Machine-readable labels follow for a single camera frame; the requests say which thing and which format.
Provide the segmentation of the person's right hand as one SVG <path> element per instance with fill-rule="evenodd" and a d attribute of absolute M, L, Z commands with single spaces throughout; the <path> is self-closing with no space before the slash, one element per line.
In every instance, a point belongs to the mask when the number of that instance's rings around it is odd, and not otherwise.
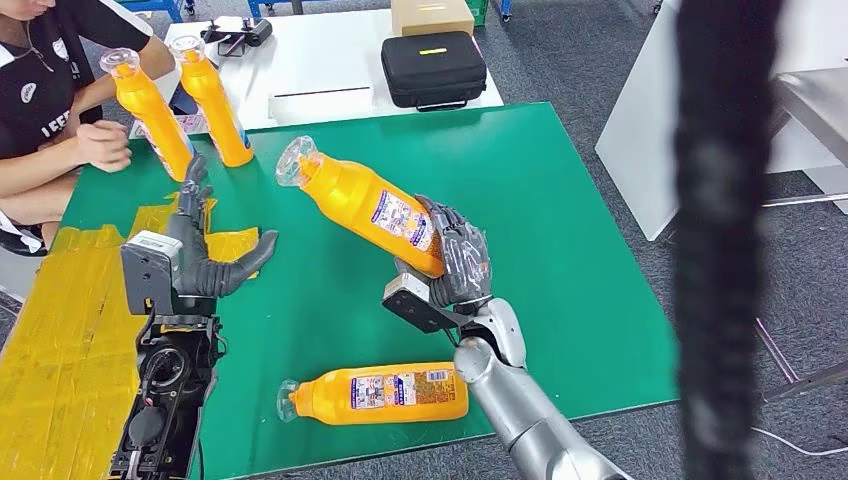
<path fill-rule="evenodd" d="M 131 164 L 127 128 L 120 123 L 100 120 L 82 124 L 77 128 L 75 144 L 77 165 L 91 165 L 107 173 L 116 173 Z"/>

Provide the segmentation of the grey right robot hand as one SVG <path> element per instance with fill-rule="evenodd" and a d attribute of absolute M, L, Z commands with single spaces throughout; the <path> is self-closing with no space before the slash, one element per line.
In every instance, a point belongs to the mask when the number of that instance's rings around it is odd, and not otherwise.
<path fill-rule="evenodd" d="M 438 307 L 477 304 L 491 297 L 492 272 L 484 232 L 454 208 L 415 194 L 433 220 L 440 242 L 444 274 L 437 278 L 415 270 L 395 257 L 399 273 L 410 273 L 429 287 L 429 301 Z"/>

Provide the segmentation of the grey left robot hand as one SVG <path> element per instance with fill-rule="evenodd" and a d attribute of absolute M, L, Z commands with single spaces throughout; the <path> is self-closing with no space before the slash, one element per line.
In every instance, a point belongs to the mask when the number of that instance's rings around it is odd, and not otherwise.
<path fill-rule="evenodd" d="M 182 243 L 180 274 L 174 280 L 176 291 L 183 295 L 220 298 L 236 291 L 271 259 L 279 233 L 276 230 L 264 232 L 256 246 L 235 261 L 211 259 L 205 240 L 205 206 L 212 188 L 202 185 L 206 174 L 206 159 L 200 154 L 194 155 L 178 194 L 176 211 L 169 217 L 166 235 Z"/>

